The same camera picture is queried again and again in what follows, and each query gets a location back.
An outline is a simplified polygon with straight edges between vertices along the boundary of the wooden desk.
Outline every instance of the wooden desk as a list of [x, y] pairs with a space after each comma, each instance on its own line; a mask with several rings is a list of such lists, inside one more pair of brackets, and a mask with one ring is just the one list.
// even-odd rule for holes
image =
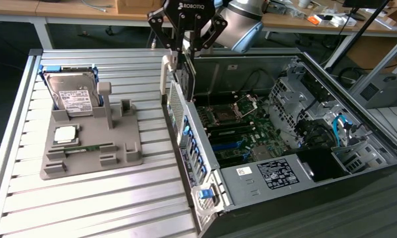
[[40, 0], [0, 0], [0, 14], [34, 16]]
[[[300, 9], [305, 14], [310, 15], [312, 9], [302, 9], [298, 8], [297, 2], [298, 0], [292, 0], [294, 2], [296, 8]], [[314, 0], [321, 5], [332, 7], [336, 3], [332, 0]], [[73, 18], [89, 18], [89, 19], [122, 19], [122, 20], [136, 20], [136, 21], [145, 21], [146, 15], [145, 14], [118, 14], [116, 11], [116, 3], [114, 0], [90, 0], [90, 4], [96, 5], [106, 5], [113, 4], [113, 8], [106, 8], [108, 12], [101, 12], [88, 6], [85, 6], [80, 0], [62, 0], [60, 3], [50, 3], [50, 2], [40, 2], [36, 14], [37, 16], [46, 16], [46, 17], [73, 17]], [[338, 27], [332, 25], [328, 26], [314, 26], [308, 20], [298, 19], [286, 15], [277, 15], [266, 13], [262, 18], [264, 26], [268, 28], [290, 28], [290, 29], [306, 29], [310, 31], [328, 31], [332, 34], [340, 31]], [[354, 27], [345, 27], [344, 33], [358, 31], [364, 22], [357, 22]], [[378, 23], [373, 23], [368, 29], [368, 32], [376, 33], [397, 33], [390, 31]]]
[[36, 15], [146, 21], [145, 14], [117, 14], [114, 0], [89, 0], [88, 3], [90, 5], [113, 5], [113, 7], [106, 8], [106, 12], [102, 12], [85, 6], [80, 0], [61, 0], [58, 3], [41, 1], [36, 9]]
[[[310, 14], [312, 9], [298, 8], [298, 0], [292, 0], [296, 8], [305, 14]], [[332, 7], [336, 3], [332, 0], [313, 0], [321, 5]], [[85, 6], [80, 0], [61, 0], [58, 3], [41, 2], [38, 0], [0, 0], [0, 21], [20, 21], [30, 22], [34, 25], [41, 45], [44, 49], [52, 49], [52, 40], [48, 33], [48, 23], [76, 24], [76, 25], [112, 25], [112, 26], [142, 26], [148, 27], [145, 14], [117, 14], [116, 0], [89, 0], [90, 4], [108, 5], [114, 7], [108, 8], [108, 12], [101, 12]], [[338, 11], [345, 9], [341, 4], [337, 4]], [[338, 34], [340, 28], [333, 26], [314, 26], [308, 20], [292, 18], [289, 15], [276, 15], [266, 13], [262, 17], [264, 31], [309, 33], [309, 34]], [[362, 26], [362, 22], [357, 22], [354, 27], [345, 27], [342, 35], [348, 37], [342, 41], [334, 57], [342, 52], [350, 42], [354, 34]], [[397, 32], [390, 31], [378, 23], [373, 23], [365, 36], [397, 37]]]

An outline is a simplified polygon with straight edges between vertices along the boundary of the blue latch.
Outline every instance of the blue latch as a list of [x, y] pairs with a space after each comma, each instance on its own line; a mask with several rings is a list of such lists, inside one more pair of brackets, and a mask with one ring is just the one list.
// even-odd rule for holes
[[46, 72], [60, 72], [60, 65], [46, 66]]
[[212, 189], [204, 189], [198, 192], [200, 199], [213, 198], [213, 191]]
[[182, 134], [186, 135], [189, 130], [190, 130], [190, 126], [188, 125], [188, 126], [185, 126], [185, 128], [184, 128], [184, 132], [182, 132]]

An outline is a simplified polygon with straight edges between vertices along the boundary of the table leg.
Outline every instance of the table leg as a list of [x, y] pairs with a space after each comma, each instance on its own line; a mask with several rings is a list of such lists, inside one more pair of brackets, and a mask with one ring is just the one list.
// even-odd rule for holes
[[45, 50], [53, 49], [53, 42], [52, 42], [49, 30], [48, 30], [45, 17], [32, 18], [30, 23], [34, 26], [34, 30], [36, 30], [38, 38], [40, 38], [42, 49], [45, 49]]
[[336, 59], [338, 58], [341, 52], [344, 51], [345, 47], [349, 45], [353, 37], [354, 37], [356, 33], [353, 33], [352, 35], [346, 36], [337, 48], [337, 50], [334, 51], [334, 53], [332, 54], [332, 57], [326, 63], [326, 65], [324, 66], [324, 68], [328, 68], [332, 66], [333, 62], [336, 61]]

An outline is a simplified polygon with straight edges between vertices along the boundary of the hard drive label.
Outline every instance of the hard drive label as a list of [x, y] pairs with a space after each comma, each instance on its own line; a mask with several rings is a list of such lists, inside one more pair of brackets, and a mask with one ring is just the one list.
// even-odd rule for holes
[[258, 164], [257, 168], [270, 189], [277, 189], [300, 182], [285, 159]]
[[69, 113], [92, 111], [92, 101], [88, 90], [58, 91], [65, 110]]

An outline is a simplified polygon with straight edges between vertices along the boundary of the ventilation grille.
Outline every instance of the ventilation grille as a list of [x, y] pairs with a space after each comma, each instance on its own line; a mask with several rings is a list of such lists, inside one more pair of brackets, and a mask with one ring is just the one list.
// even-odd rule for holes
[[373, 83], [370, 83], [368, 85], [368, 87], [362, 90], [362, 92], [360, 93], [360, 96], [364, 97], [364, 99], [366, 101], [369, 101], [372, 99], [372, 97], [376, 95], [376, 93], [378, 92], [378, 88], [376, 87], [376, 85], [373, 85]]
[[[206, 208], [210, 208], [210, 207], [214, 206], [214, 203], [213, 203], [213, 199], [212, 198], [200, 199], [198, 200], [198, 204], [200, 204], [200, 207], [202, 209], [206, 209]], [[205, 224], [208, 223], [208, 221], [210, 220], [210, 217], [212, 217], [212, 215], [208, 215], [205, 217], [198, 216], [198, 222], [200, 222], [200, 229], [201, 230], [202, 230]]]
[[[276, 107], [277, 111], [280, 112], [280, 118], [284, 119], [284, 121], [288, 123], [288, 125], [290, 127], [289, 129], [294, 129], [294, 126], [297, 124], [297, 122], [294, 121], [296, 118], [293, 118], [292, 115], [288, 115], [285, 113], [285, 108], [277, 99], [277, 95], [281, 92], [289, 92], [289, 91], [290, 90], [286, 88], [285, 84], [281, 81], [278, 81], [278, 83], [276, 84], [276, 86], [273, 87], [272, 92], [270, 92], [270, 102], [274, 104], [274, 107]], [[308, 117], [309, 117], [309, 114], [305, 112], [304, 114], [301, 114], [298, 116], [298, 120], [306, 119]]]
[[170, 87], [169, 105], [170, 105], [172, 114], [176, 120], [177, 129], [178, 131], [181, 131], [184, 108], [182, 108], [180, 96], [177, 94], [174, 83], [172, 83], [172, 87]]

